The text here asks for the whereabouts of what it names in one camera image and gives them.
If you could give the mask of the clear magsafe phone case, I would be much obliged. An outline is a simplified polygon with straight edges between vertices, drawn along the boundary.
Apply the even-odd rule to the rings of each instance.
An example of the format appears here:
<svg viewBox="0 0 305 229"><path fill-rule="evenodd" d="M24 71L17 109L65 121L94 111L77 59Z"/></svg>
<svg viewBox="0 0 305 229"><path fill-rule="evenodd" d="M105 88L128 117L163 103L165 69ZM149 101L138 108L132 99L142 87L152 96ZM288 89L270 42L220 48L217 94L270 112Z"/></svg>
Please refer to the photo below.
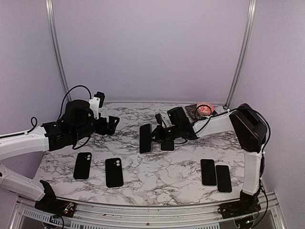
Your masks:
<svg viewBox="0 0 305 229"><path fill-rule="evenodd" d="M150 153L153 150L153 140L152 140L152 133L153 133L153 128L152 128L152 124L150 124Z"/></svg>

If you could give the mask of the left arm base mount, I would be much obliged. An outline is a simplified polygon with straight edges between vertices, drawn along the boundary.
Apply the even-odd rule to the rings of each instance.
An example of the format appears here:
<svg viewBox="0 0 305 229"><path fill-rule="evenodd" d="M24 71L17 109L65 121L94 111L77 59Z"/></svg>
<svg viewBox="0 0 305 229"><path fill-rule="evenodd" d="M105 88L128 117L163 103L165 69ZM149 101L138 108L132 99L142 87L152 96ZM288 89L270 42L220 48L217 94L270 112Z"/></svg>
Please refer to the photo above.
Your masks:
<svg viewBox="0 0 305 229"><path fill-rule="evenodd" d="M35 202L35 208L48 213L57 214L72 218L74 216L76 204L74 202L58 199L50 184L40 180L44 188L44 196L40 201Z"/></svg>

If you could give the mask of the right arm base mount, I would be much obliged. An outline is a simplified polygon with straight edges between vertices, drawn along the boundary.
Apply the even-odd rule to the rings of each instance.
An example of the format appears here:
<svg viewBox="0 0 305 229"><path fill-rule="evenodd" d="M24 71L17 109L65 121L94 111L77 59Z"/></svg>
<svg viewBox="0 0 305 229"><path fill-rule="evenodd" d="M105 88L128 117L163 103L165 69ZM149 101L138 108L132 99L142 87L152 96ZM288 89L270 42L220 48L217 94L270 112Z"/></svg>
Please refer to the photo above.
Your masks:
<svg viewBox="0 0 305 229"><path fill-rule="evenodd" d="M255 212L259 213L261 210L258 199L259 194L260 190L253 195L249 195L241 191L239 200L220 204L218 213L222 215L223 219L238 217Z"/></svg>

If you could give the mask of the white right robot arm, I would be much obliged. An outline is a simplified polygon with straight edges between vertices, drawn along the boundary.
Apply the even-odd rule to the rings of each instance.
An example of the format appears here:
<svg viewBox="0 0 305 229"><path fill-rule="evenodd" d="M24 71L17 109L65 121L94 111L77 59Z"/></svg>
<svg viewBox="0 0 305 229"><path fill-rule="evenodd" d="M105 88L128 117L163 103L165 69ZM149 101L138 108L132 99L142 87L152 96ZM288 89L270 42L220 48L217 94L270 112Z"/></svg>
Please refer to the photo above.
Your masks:
<svg viewBox="0 0 305 229"><path fill-rule="evenodd" d="M255 202L251 196L259 191L264 148L271 135L266 119L247 103L193 121L186 116L182 107L175 107L167 114L171 121L169 127L164 127L159 117L156 118L158 125L155 129L152 129L151 124L141 126L140 152L151 152L153 142L169 143L178 138L191 141L208 135L234 131L244 153L244 184L241 192L246 195L237 201L236 210L245 214L252 209Z"/></svg>

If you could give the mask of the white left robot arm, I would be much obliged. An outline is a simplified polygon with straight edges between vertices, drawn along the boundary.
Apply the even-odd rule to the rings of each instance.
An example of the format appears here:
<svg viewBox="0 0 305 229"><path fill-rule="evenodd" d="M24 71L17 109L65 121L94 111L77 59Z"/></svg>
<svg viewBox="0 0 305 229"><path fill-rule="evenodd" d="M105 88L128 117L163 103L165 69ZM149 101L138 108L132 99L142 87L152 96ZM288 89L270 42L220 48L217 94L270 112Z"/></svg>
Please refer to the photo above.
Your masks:
<svg viewBox="0 0 305 229"><path fill-rule="evenodd" d="M23 132L0 137L0 159L34 152L52 152L66 146L73 150L82 148L78 142L89 140L92 134L113 135L120 121L118 117L102 117L99 99L73 100L61 107L56 121L43 123ZM35 181L18 174L4 165L0 166L0 186L22 197L40 201L49 212L60 209L60 201L46 181Z"/></svg>

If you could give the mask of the black phone case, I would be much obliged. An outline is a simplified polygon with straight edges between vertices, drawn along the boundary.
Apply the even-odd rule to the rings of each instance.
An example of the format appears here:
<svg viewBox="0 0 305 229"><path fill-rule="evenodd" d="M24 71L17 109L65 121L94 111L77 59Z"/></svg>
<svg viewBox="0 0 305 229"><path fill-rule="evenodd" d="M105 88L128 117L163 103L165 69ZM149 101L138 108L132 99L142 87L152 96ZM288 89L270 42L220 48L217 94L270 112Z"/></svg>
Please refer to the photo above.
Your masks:
<svg viewBox="0 0 305 229"><path fill-rule="evenodd" d="M81 152L77 154L73 178L76 180L86 180L90 175L92 154L90 152Z"/></svg>
<svg viewBox="0 0 305 229"><path fill-rule="evenodd" d="M105 160L105 177L108 188L122 187L124 184L122 162L120 158L108 158Z"/></svg>

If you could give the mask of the purple phone black screen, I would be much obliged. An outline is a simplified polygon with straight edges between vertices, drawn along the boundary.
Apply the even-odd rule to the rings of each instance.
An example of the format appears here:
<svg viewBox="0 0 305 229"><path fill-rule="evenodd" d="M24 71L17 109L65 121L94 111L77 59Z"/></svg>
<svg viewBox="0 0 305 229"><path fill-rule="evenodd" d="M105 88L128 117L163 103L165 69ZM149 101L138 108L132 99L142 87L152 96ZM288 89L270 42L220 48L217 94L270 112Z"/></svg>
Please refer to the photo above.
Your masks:
<svg viewBox="0 0 305 229"><path fill-rule="evenodd" d="M161 151L174 151L174 142L162 142L160 143Z"/></svg>

